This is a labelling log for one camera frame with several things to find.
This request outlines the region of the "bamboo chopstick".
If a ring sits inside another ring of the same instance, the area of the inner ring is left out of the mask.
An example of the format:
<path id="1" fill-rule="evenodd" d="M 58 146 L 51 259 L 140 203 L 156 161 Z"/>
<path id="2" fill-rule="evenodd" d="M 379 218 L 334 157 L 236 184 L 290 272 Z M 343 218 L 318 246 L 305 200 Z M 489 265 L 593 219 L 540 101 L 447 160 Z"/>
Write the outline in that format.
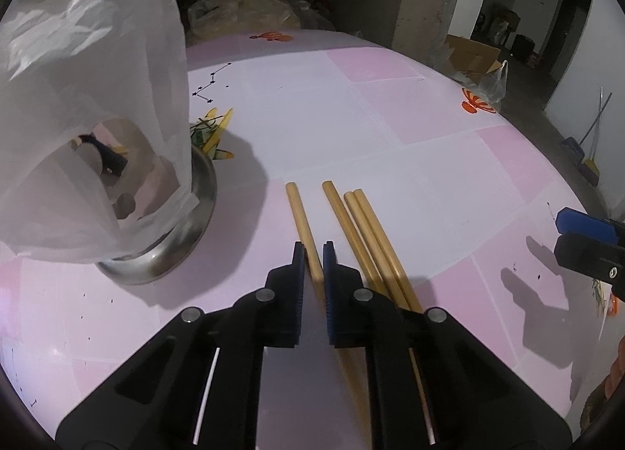
<path id="1" fill-rule="evenodd" d="M 366 250 L 366 245 L 364 245 L 350 214 L 348 214 L 348 210 L 345 208 L 333 181 L 323 181 L 322 189 L 337 217 L 338 223 L 348 241 L 348 245 L 350 245 L 355 259 L 357 259 L 357 263 L 366 278 L 366 284 L 369 288 L 388 296 L 388 290 L 386 286 L 384 286 L 384 282 L 381 280 L 381 276 L 377 271 L 373 259 L 371 259 L 369 251 Z"/>
<path id="2" fill-rule="evenodd" d="M 321 308 L 326 309 L 323 268 L 299 189 L 296 183 L 289 182 L 286 184 L 285 190 L 300 242 L 304 245 L 306 250 L 308 270 L 311 275 L 314 294 Z M 348 389 L 348 393 L 350 393 L 351 404 L 358 423 L 360 435 L 364 441 L 364 448 L 369 449 L 372 447 L 369 392 L 366 387 L 366 377 L 362 376 L 362 362 L 354 350 L 343 350 L 339 348 L 339 350 L 335 350 L 335 356 L 341 368 L 343 384 Z"/>
<path id="3" fill-rule="evenodd" d="M 404 269 L 402 262 L 399 260 L 388 235 L 384 232 L 384 228 L 381 226 L 377 215 L 369 203 L 369 199 L 366 198 L 366 194 L 364 194 L 361 189 L 357 189 L 355 191 L 355 197 L 362 208 L 364 215 L 366 216 L 366 220 L 372 228 L 373 234 L 380 245 L 382 253 L 384 253 L 384 257 L 390 265 L 397 284 L 399 284 L 400 289 L 402 289 L 404 299 L 408 303 L 408 306 L 411 310 L 422 314 L 424 309 L 421 307 L 421 303 L 418 301 L 417 295 L 415 294 L 415 291 L 413 290 L 413 287 L 408 279 L 406 270 Z"/>
<path id="4" fill-rule="evenodd" d="M 384 282 L 384 286 L 386 286 L 388 292 L 390 292 L 393 302 L 401 309 L 411 310 L 408 303 L 404 299 L 402 289 L 400 289 L 399 284 L 397 284 L 396 279 L 394 278 L 394 274 L 389 263 L 384 257 L 384 253 L 382 253 L 380 245 L 373 234 L 372 228 L 366 220 L 366 216 L 356 200 L 355 191 L 346 192 L 343 195 L 343 199 L 348 205 L 348 209 L 350 210 L 357 228 L 366 243 L 366 248 L 368 249 L 370 256 L 372 256 L 373 262 L 379 275 L 381 276 L 381 280 Z"/>

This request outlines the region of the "steel utensil holder cup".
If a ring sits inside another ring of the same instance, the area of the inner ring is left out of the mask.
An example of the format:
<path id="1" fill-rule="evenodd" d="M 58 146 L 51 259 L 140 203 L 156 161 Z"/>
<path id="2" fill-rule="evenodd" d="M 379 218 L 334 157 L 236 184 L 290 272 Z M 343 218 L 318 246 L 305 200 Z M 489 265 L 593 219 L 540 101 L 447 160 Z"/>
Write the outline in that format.
<path id="1" fill-rule="evenodd" d="M 189 256 L 208 228 L 217 196 L 212 162 L 188 134 L 175 139 L 182 157 L 167 159 L 128 119 L 107 120 L 93 136 L 113 214 L 129 234 L 97 268 L 121 285 L 156 281 Z"/>

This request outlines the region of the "cardboard box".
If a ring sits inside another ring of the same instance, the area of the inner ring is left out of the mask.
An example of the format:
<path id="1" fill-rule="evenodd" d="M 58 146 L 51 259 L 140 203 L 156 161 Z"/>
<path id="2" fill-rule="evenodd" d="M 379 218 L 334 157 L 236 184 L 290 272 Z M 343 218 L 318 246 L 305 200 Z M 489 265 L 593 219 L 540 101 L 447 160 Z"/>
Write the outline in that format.
<path id="1" fill-rule="evenodd" d="M 445 45 L 450 49 L 448 61 L 455 71 L 478 84 L 484 75 L 496 72 L 502 66 L 500 50 L 472 39 L 448 34 Z"/>

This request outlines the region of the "white plastic bag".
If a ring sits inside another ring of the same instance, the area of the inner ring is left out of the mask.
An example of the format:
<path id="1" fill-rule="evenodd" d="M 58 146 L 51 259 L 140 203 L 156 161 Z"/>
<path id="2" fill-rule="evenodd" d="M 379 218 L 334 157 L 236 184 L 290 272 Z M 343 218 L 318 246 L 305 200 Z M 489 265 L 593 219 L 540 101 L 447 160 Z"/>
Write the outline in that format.
<path id="1" fill-rule="evenodd" d="M 121 251 L 93 132 L 128 119 L 170 160 L 189 135 L 176 0 L 12 0 L 1 20 L 1 257 Z"/>

